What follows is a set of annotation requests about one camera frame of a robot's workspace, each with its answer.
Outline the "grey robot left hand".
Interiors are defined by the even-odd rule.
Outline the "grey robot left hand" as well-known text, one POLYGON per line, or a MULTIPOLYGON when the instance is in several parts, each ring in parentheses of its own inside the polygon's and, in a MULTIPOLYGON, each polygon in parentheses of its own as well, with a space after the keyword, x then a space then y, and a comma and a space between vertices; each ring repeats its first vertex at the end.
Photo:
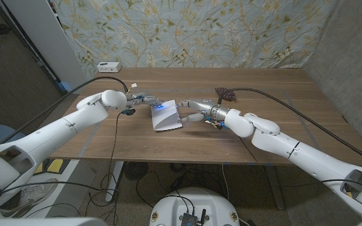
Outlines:
POLYGON ((126 108, 131 109, 137 105, 159 106, 162 105, 162 99, 146 93, 129 94, 127 96, 126 108))

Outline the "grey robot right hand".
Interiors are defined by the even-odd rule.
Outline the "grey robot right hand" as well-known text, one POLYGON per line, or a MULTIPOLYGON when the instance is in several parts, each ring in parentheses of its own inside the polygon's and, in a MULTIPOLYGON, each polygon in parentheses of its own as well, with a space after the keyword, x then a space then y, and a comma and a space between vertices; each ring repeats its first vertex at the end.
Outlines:
POLYGON ((187 107, 193 110, 197 110, 198 113, 191 114, 187 117, 179 119, 179 123, 181 122, 192 122, 192 121, 201 121, 206 117, 210 117, 215 121, 224 121, 226 115, 229 112, 228 108, 223 107, 209 99, 191 99, 179 102, 175 105, 176 108, 187 107))

